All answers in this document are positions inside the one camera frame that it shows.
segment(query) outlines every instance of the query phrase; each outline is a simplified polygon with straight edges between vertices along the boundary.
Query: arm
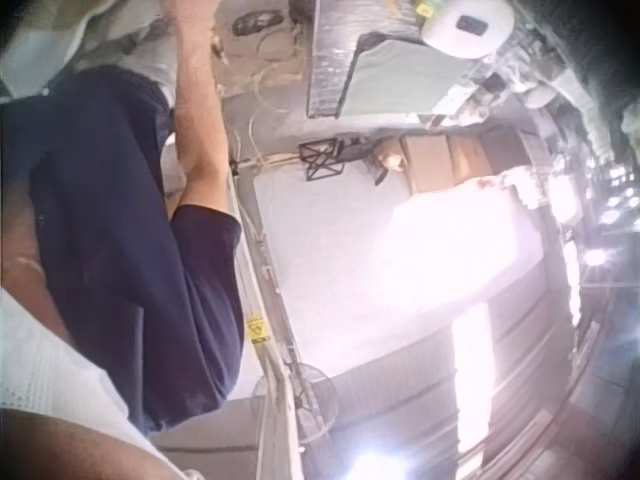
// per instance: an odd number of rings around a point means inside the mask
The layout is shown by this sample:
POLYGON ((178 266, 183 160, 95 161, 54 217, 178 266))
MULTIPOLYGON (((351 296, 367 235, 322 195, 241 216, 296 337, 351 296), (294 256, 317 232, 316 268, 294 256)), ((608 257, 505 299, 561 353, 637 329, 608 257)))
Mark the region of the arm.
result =
POLYGON ((40 266, 29 185, 7 187, 2 210, 2 280, 0 283, 42 325, 72 345, 40 266))
POLYGON ((229 147, 211 68, 215 0, 173 0, 178 37, 178 158, 187 176, 180 205, 226 212, 229 147))

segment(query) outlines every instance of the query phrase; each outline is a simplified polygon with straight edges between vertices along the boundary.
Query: hand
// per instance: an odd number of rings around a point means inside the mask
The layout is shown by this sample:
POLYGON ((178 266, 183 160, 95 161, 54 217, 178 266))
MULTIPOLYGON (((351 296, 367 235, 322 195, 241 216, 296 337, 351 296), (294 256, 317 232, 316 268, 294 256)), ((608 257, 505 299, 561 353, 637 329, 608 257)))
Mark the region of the hand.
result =
POLYGON ((220 0, 167 0, 169 16, 182 32, 210 34, 220 0))

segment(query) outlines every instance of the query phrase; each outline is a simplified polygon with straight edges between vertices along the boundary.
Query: cardboard box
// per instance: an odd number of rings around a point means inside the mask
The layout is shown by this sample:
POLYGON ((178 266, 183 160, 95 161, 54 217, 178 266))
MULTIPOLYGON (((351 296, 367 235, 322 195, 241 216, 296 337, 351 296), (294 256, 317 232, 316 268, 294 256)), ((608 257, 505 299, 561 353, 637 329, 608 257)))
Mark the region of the cardboard box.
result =
POLYGON ((451 136, 449 148, 456 185, 472 178, 489 177, 494 174, 477 136, 451 136))
POLYGON ((411 193, 455 187, 449 143, 444 135, 402 137, 411 193))

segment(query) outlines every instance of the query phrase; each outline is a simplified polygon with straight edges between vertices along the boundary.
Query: black bracket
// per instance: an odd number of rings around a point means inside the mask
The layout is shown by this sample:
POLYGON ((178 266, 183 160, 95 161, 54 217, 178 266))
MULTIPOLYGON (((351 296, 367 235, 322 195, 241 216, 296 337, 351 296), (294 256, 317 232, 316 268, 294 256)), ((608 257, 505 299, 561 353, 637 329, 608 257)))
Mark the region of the black bracket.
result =
POLYGON ((344 143, 336 138, 301 143, 300 160, 307 165, 307 181, 337 177, 344 172, 345 162, 339 159, 344 143))

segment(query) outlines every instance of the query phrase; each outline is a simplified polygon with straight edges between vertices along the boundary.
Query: white round object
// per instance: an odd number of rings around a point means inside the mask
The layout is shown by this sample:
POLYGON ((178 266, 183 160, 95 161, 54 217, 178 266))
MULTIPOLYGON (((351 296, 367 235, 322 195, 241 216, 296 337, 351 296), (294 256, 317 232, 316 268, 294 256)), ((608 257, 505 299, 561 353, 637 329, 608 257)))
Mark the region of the white round object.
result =
POLYGON ((505 0, 450 0, 424 24, 422 39, 448 55, 475 59, 500 48, 514 25, 505 0))

